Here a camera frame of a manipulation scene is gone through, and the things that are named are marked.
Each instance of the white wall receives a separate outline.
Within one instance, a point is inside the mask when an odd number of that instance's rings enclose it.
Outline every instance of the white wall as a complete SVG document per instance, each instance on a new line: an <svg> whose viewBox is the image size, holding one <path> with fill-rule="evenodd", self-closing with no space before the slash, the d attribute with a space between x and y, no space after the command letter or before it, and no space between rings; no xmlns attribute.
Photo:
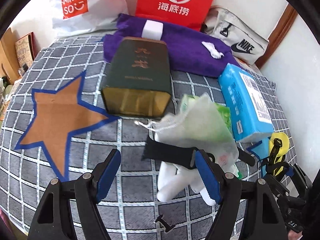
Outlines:
<svg viewBox="0 0 320 240"><path fill-rule="evenodd" d="M300 16L261 71L277 84L298 163L313 180L320 168L320 46Z"/></svg>
<svg viewBox="0 0 320 240"><path fill-rule="evenodd" d="M129 13L134 15L136 0L126 1ZM287 2L286 0L214 0L213 4L229 9L261 36L268 38ZM11 28L17 39L34 32L37 51L48 46L54 40L49 0L31 0L14 19Z"/></svg>

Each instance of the blue tissue box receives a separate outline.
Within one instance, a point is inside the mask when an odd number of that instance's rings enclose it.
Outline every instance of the blue tissue box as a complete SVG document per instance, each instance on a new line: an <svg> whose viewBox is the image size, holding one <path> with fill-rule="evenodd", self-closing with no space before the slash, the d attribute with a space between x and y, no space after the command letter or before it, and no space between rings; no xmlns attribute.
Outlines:
<svg viewBox="0 0 320 240"><path fill-rule="evenodd" d="M274 132L272 121L252 75L228 64L218 82L227 107L236 142L258 142Z"/></svg>

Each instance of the white eraser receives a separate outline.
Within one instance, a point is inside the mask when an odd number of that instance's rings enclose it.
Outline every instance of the white eraser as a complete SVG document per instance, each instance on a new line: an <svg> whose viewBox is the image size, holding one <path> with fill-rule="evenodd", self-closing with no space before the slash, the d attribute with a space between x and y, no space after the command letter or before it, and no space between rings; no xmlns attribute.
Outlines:
<svg viewBox="0 0 320 240"><path fill-rule="evenodd" d="M161 40L163 32L163 23L147 20L142 30L142 38Z"/></svg>

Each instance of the nike logo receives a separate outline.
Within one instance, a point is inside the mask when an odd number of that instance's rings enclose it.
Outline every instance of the nike logo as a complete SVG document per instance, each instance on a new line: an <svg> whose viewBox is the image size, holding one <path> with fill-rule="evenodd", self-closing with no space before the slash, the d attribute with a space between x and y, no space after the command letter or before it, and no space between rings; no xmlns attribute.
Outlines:
<svg viewBox="0 0 320 240"><path fill-rule="evenodd" d="M251 51L254 49L254 46L251 45L248 41L246 41L245 39L243 39L241 42L239 43L235 43L233 45L231 45L231 49L234 52L240 52L240 53L247 53L247 54L254 54L251 53Z"/></svg>

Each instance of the miniso shopping bag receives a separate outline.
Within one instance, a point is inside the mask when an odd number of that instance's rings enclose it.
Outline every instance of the miniso shopping bag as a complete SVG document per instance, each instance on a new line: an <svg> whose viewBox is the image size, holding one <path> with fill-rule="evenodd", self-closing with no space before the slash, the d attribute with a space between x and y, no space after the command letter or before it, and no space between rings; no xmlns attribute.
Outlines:
<svg viewBox="0 0 320 240"><path fill-rule="evenodd" d="M56 37L69 37L116 28L120 13L128 13L125 0L50 0Z"/></svg>

